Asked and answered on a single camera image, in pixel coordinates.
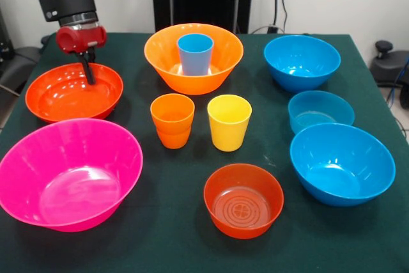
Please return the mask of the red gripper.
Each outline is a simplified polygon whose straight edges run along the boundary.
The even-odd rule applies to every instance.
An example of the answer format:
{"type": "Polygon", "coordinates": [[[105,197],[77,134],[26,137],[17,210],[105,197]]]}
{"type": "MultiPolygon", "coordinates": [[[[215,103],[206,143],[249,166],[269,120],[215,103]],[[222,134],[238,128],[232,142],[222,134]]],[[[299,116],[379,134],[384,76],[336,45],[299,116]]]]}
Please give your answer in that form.
{"type": "Polygon", "coordinates": [[[63,26],[57,31],[56,41],[63,52],[76,53],[88,84],[94,85],[96,81],[90,64],[96,59],[94,47],[103,47],[107,41],[105,28],[100,25],[63,26]]]}

